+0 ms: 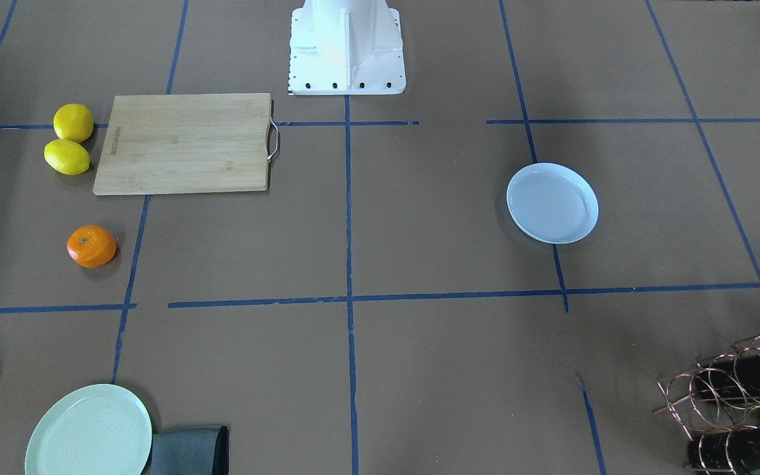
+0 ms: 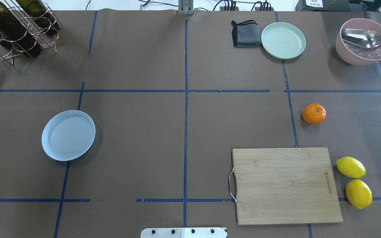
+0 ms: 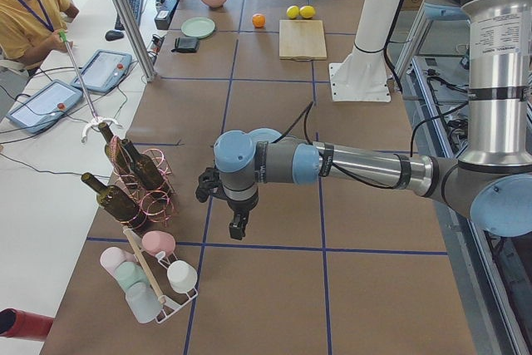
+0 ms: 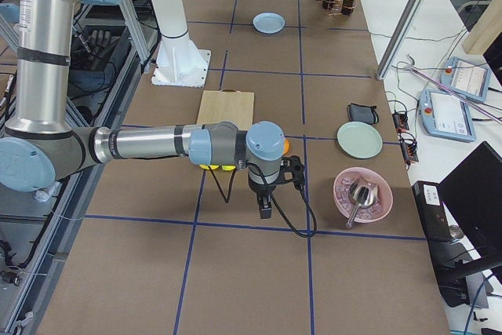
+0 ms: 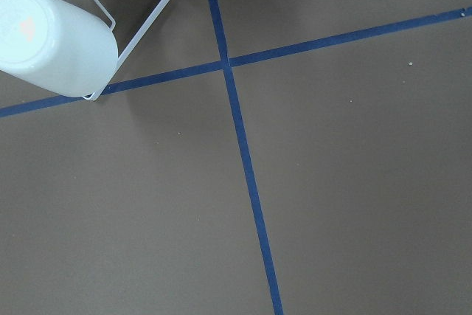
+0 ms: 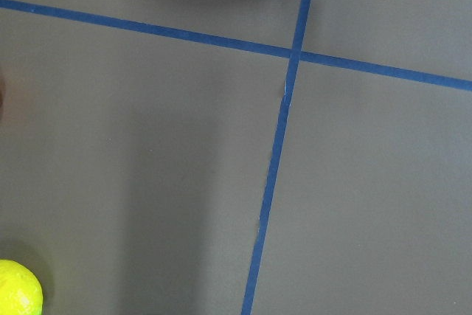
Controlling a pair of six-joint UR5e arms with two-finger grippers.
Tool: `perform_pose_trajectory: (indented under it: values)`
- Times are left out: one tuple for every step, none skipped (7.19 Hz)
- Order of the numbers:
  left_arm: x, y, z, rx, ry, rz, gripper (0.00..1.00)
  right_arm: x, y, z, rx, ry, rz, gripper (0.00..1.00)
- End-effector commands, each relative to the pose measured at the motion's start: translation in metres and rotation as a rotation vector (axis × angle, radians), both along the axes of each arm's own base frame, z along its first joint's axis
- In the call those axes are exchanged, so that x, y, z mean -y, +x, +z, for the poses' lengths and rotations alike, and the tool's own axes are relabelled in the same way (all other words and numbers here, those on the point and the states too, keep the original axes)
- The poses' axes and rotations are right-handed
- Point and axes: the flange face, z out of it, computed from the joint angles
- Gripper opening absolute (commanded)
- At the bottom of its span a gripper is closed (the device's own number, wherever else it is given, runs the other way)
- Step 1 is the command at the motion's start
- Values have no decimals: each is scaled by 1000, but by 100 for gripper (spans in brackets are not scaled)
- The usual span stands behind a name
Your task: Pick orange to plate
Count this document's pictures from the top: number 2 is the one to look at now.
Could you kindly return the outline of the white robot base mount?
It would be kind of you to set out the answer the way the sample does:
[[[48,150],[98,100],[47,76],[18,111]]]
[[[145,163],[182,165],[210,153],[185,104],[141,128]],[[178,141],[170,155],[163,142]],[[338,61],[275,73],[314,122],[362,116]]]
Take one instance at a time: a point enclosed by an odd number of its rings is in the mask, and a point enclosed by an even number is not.
[[[141,238],[227,238],[227,229],[223,227],[170,227],[145,228]]]

